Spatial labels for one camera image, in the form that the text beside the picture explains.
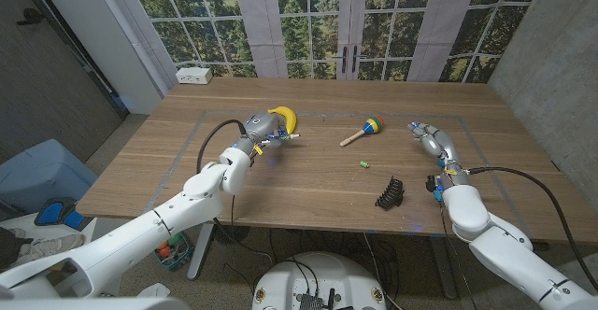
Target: door handle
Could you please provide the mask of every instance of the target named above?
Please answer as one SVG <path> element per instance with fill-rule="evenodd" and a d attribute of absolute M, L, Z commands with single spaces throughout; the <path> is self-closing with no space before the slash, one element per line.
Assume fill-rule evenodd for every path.
<path fill-rule="evenodd" d="M 353 71 L 352 73 L 355 73 L 355 67 L 357 64 L 357 58 L 361 59 L 361 58 L 367 58 L 367 56 L 364 56 L 362 54 L 357 54 L 357 45 L 355 47 L 353 47 Z"/>
<path fill-rule="evenodd" d="M 342 59 L 343 60 L 343 64 L 341 65 L 342 66 L 341 71 L 343 73 L 347 72 L 347 51 L 348 51 L 347 47 L 344 47 L 343 48 L 343 55 L 341 57 L 333 57 L 333 58 L 336 58 L 336 59 Z"/>
<path fill-rule="evenodd" d="M 24 21 L 17 21 L 17 25 L 31 25 L 39 24 L 44 19 L 44 15 L 34 8 L 27 7 L 22 11 L 22 16 L 25 18 Z"/>

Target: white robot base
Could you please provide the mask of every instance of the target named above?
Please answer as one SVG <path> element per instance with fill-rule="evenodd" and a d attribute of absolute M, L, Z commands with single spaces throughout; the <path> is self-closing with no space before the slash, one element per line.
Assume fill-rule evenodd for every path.
<path fill-rule="evenodd" d="M 329 309 L 386 309 L 382 287 L 355 261 L 328 252 L 301 253 L 294 259 L 300 262 L 306 278 L 293 261 L 277 264 L 260 279 L 253 295 L 253 310 L 310 309 L 318 304 L 329 306 L 331 302 L 334 307 Z M 306 266 L 318 278 L 318 291 L 316 279 Z"/>

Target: wooden handle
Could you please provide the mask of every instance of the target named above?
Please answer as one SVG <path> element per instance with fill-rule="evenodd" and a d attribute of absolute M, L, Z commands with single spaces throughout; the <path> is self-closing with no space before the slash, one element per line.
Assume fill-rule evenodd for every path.
<path fill-rule="evenodd" d="M 344 146 L 346 146 L 347 144 L 349 144 L 349 143 L 353 142 L 353 140 L 355 140 L 357 137 L 359 137 L 359 136 L 361 136 L 361 135 L 363 135 L 363 134 L 365 134 L 365 132 L 363 131 L 363 129 L 361 129 L 361 130 L 360 130 L 359 132 L 357 132 L 355 135 L 353 135 L 353 136 L 351 136 L 351 137 L 349 137 L 349 138 L 346 138 L 345 140 L 343 140 L 343 142 L 341 142 L 341 143 L 340 143 L 340 146 L 341 146 L 341 147 L 344 147 Z"/>

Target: forest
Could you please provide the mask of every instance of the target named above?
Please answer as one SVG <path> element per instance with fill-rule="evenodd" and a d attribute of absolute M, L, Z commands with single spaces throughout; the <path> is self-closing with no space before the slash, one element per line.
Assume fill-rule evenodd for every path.
<path fill-rule="evenodd" d="M 170 0 L 139 1 L 173 63 L 256 77 L 237 0 L 173 0 L 176 9 Z M 527 9 L 505 2 L 530 1 L 471 0 L 440 81 L 486 82 Z M 365 1 L 359 79 L 406 80 L 427 2 Z M 289 77 L 335 78 L 339 0 L 278 0 L 278 8 Z M 229 16 L 237 17 L 219 19 Z"/>

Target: white panel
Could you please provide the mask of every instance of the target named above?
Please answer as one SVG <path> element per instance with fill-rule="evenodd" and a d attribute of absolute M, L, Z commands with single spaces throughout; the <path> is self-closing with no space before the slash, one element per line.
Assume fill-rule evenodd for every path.
<path fill-rule="evenodd" d="M 336 79 L 343 80 L 347 78 L 347 69 L 349 68 L 349 28 L 351 22 L 351 4 L 352 0 L 338 0 L 338 47 L 336 57 L 343 56 L 343 49 L 347 50 L 345 58 L 345 71 L 343 71 L 343 59 L 337 58 Z"/>
<path fill-rule="evenodd" d="M 356 58 L 356 56 L 362 54 L 364 21 L 365 0 L 352 0 L 349 28 L 349 56 L 347 61 L 347 79 L 357 79 L 359 76 L 360 60 L 359 58 Z"/>
<path fill-rule="evenodd" d="M 238 0 L 259 78 L 287 78 L 278 0 Z"/>
<path fill-rule="evenodd" d="M 150 114 L 162 100 L 104 0 L 52 0 L 131 113 Z"/>
<path fill-rule="evenodd" d="M 471 0 L 428 0 L 407 81 L 438 81 Z"/>
<path fill-rule="evenodd" d="M 176 83 L 177 68 L 139 0 L 105 0 L 162 94 Z"/>

